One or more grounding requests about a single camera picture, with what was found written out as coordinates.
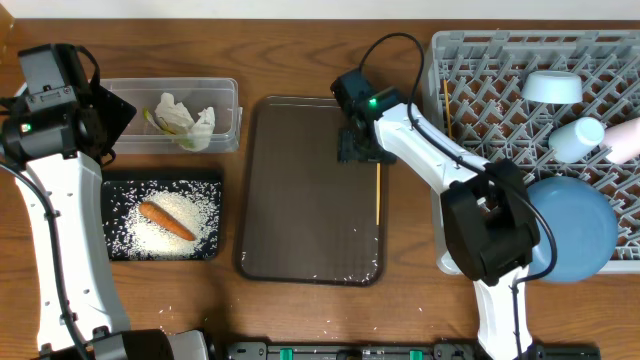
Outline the orange carrot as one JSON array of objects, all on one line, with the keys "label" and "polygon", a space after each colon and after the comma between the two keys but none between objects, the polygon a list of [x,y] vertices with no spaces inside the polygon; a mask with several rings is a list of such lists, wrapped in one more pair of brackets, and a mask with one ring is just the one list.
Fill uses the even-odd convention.
[{"label": "orange carrot", "polygon": [[138,206],[142,216],[156,223],[161,228],[186,241],[195,241],[195,235],[176,220],[172,215],[153,202],[143,202]]}]

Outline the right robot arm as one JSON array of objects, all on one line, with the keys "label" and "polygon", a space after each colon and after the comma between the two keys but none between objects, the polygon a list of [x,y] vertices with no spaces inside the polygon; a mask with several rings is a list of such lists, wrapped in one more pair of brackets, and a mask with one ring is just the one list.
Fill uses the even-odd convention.
[{"label": "right robot arm", "polygon": [[492,359],[519,359],[532,344],[518,286],[540,235],[518,167],[457,145],[395,88],[378,91],[358,70],[330,90],[348,120],[341,161],[402,160],[436,193],[446,250],[473,282],[478,342]]}]

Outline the light blue bowl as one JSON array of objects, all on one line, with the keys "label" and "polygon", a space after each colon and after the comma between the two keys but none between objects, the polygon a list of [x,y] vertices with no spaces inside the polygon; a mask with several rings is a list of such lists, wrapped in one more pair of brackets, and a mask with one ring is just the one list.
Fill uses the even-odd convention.
[{"label": "light blue bowl", "polygon": [[526,78],[521,97],[545,104],[568,105],[583,100],[579,75],[565,71],[540,70]]}]

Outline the wooden chopstick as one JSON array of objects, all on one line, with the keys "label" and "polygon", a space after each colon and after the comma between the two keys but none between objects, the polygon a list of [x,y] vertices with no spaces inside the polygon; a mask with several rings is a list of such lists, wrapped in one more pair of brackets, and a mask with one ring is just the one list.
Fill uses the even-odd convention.
[{"label": "wooden chopstick", "polygon": [[445,99],[445,113],[446,113],[446,124],[447,124],[447,134],[448,137],[453,140],[453,129],[452,129],[452,119],[451,119],[451,110],[450,110],[450,97],[448,91],[448,81],[443,79],[443,91],[444,91],[444,99]]},{"label": "wooden chopstick", "polygon": [[380,225],[381,218],[381,164],[376,164],[376,225]]}]

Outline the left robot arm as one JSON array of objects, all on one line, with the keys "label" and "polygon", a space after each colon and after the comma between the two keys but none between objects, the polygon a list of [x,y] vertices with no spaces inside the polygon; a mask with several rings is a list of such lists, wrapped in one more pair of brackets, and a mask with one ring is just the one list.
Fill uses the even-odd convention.
[{"label": "left robot arm", "polygon": [[32,231],[42,359],[211,359],[203,331],[134,330],[117,294],[101,214],[102,167],[135,108],[87,75],[83,46],[18,54],[26,83],[1,101],[1,167]]}]

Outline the dark blue plate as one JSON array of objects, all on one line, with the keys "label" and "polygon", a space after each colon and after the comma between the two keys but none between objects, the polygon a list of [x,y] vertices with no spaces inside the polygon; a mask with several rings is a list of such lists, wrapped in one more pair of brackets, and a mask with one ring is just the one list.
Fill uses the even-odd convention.
[{"label": "dark blue plate", "polygon": [[557,263],[542,279],[575,283],[598,273],[618,241],[618,220],[606,197],[584,181],[563,176],[534,183],[528,195],[556,240]]}]

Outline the light blue cup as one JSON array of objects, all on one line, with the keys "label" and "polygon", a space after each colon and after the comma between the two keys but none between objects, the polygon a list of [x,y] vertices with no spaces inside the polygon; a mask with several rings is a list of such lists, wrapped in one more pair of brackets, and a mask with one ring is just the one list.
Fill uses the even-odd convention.
[{"label": "light blue cup", "polygon": [[556,129],[548,143],[556,161],[575,163],[599,146],[604,136],[605,128],[597,119],[583,117]]}]

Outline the white cup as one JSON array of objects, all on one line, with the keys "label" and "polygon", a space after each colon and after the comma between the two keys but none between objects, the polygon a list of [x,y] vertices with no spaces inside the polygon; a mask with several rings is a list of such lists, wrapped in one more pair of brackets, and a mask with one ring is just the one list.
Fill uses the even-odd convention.
[{"label": "white cup", "polygon": [[601,149],[608,149],[608,161],[623,164],[639,155],[639,119],[625,121],[608,128],[600,144]]}]

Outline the green foil snack wrapper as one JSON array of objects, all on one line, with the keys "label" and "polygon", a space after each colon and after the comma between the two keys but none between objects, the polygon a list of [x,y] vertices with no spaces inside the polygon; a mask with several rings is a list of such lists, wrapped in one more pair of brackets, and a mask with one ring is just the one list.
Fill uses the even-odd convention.
[{"label": "green foil snack wrapper", "polygon": [[166,121],[152,115],[147,108],[143,109],[143,116],[156,129],[160,130],[165,135],[171,135],[173,137],[172,141],[174,143],[180,145],[186,150],[195,151],[195,143],[188,138],[183,128],[178,127],[177,129],[172,129]]}]

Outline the white tissue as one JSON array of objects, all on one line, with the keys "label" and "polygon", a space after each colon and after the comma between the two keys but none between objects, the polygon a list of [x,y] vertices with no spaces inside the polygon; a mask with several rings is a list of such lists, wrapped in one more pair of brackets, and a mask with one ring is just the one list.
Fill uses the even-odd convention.
[{"label": "white tissue", "polygon": [[188,138],[195,143],[195,151],[191,152],[203,151],[209,146],[216,126],[213,107],[201,110],[195,120],[182,102],[176,102],[170,93],[163,93],[153,115],[166,121],[172,129],[183,128]]}]

